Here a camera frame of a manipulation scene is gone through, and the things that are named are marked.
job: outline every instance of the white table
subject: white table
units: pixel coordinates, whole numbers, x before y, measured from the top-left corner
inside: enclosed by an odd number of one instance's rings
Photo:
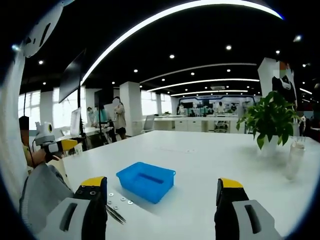
[[[310,138],[297,178],[289,182],[281,164],[290,144],[277,147],[272,159],[257,157],[257,144],[249,134],[153,131],[63,159],[74,190],[82,181],[108,177],[112,201],[126,218],[121,225],[111,217],[106,239],[215,239],[217,180],[230,178],[243,184],[248,197],[257,200],[274,217],[275,228],[288,235],[301,220],[318,181],[320,144]],[[135,162],[176,171],[174,187],[158,204],[122,189],[116,173]],[[120,201],[120,195],[136,205]]]
[[[183,118],[183,115],[161,115],[156,116],[155,119],[161,119],[161,118]]]
[[[99,128],[96,128],[96,127],[86,127],[84,129],[84,132],[87,136],[92,136],[92,135],[95,135],[97,134],[98,132],[100,131]],[[61,141],[61,140],[65,140],[65,139],[71,139],[71,138],[74,138],[74,136],[71,136],[70,135],[70,131],[66,131],[66,135],[62,136],[62,137],[59,137],[56,139],[56,141]]]

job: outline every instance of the white pillar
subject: white pillar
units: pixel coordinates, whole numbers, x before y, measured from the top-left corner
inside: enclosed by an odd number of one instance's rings
[[[179,104],[179,98],[172,96],[171,97],[172,115],[177,115],[178,104]]]
[[[54,125],[53,119],[53,91],[45,91],[40,94],[40,120],[41,124],[44,122]]]
[[[140,84],[131,81],[121,84],[120,99],[125,110],[126,135],[140,134],[143,124]]]
[[[258,74],[261,84],[261,91],[262,91],[262,97],[266,97],[268,93],[272,91],[272,78],[280,78],[280,71],[279,71],[279,62],[277,62],[275,59],[265,57],[260,64],[258,68]],[[296,87],[294,82],[294,75],[291,72],[290,69],[287,69],[284,73],[289,81],[292,83],[294,93],[297,96],[296,93]]]
[[[161,95],[160,94],[156,95],[156,106],[158,109],[158,114],[161,116],[162,115],[162,107],[161,107]]]

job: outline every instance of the tweezers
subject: tweezers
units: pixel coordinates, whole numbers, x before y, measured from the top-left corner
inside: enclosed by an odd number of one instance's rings
[[[113,217],[117,222],[122,225],[126,223],[126,220],[123,216],[121,216],[116,210],[112,209],[110,206],[106,205],[106,211],[109,213],[111,217]]]

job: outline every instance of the window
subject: window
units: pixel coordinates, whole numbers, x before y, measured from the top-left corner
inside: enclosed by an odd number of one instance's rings
[[[158,113],[157,95],[155,92],[141,91],[142,115],[153,115]]]
[[[61,103],[59,102],[59,88],[53,89],[53,127],[55,129],[69,127],[71,124],[71,112],[78,108],[78,91],[71,93]],[[87,123],[86,88],[80,89],[80,105],[82,123]]]
[[[164,114],[165,112],[172,112],[171,96],[168,94],[161,93],[161,110]]]
[[[36,130],[36,122],[40,122],[40,91],[19,96],[18,117],[20,118],[23,115],[29,117],[29,130]]]

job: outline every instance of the office chair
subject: office chair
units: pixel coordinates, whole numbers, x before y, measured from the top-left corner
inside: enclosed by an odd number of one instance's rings
[[[154,130],[155,124],[155,115],[148,115],[144,121],[143,130],[141,131],[142,134],[148,133]]]

